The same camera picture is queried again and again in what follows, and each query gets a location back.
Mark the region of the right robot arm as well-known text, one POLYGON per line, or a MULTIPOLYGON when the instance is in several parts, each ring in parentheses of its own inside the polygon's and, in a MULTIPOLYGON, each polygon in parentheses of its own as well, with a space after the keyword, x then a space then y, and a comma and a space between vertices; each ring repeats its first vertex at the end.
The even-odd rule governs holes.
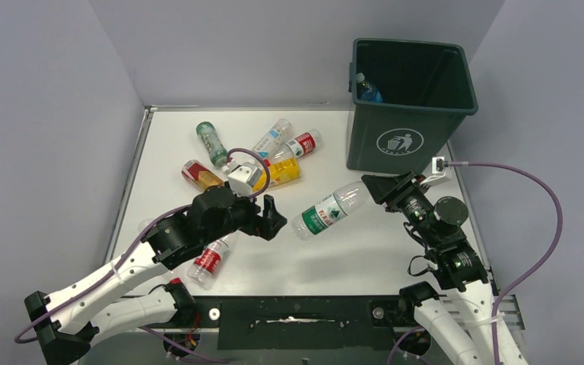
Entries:
POLYGON ((407 234, 424 249, 426 281, 399 291, 398 317, 418 324, 454 364, 525 364, 527 361, 509 331, 496 301, 488 273, 471 247, 462 225, 468 208, 445 196, 432 203, 421 175, 363 175, 298 214, 290 222, 302 240, 327 230, 367 200, 390 213, 405 216, 407 234))

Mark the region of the green cap green label bottle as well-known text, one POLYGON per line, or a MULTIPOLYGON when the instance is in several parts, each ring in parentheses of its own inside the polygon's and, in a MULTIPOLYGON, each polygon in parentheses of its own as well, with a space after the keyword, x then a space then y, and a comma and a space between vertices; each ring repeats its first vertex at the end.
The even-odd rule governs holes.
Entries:
POLYGON ((362 181, 351 182, 299 213, 291 222, 293 232, 301 240, 317 236, 370 200, 370 193, 362 181))

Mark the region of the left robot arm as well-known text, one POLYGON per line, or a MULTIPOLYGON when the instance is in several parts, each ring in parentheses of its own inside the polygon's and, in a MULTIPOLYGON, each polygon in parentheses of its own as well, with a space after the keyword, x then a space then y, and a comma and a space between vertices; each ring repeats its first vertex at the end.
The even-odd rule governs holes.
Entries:
POLYGON ((192 314, 195 302, 182 283, 124 300, 129 291, 198 257, 214 241, 240 231, 272 240, 287 223, 275 200, 238 196, 212 186, 192 203, 168 211, 127 250, 80 281, 50 294, 37 291, 24 304, 48 364, 73 364, 95 344, 130 329, 192 314))

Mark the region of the yellow label bottle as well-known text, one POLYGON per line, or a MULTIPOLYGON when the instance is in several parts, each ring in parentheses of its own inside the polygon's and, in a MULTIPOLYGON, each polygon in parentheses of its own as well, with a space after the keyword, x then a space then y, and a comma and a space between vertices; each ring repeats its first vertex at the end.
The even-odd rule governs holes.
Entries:
POLYGON ((301 169, 295 157, 268 166, 268 171, 270 172, 268 188, 283 185, 301 177, 301 169))

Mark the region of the blue label water bottle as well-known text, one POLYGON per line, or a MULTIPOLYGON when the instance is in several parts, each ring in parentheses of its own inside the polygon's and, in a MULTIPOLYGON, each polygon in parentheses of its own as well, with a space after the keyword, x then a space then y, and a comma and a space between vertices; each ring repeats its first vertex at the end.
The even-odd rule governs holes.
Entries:
POLYGON ((372 84, 362 72, 358 72, 355 75, 355 80, 357 83, 357 97, 359 100, 372 102, 372 103, 382 103, 383 97, 379 91, 379 88, 372 84))

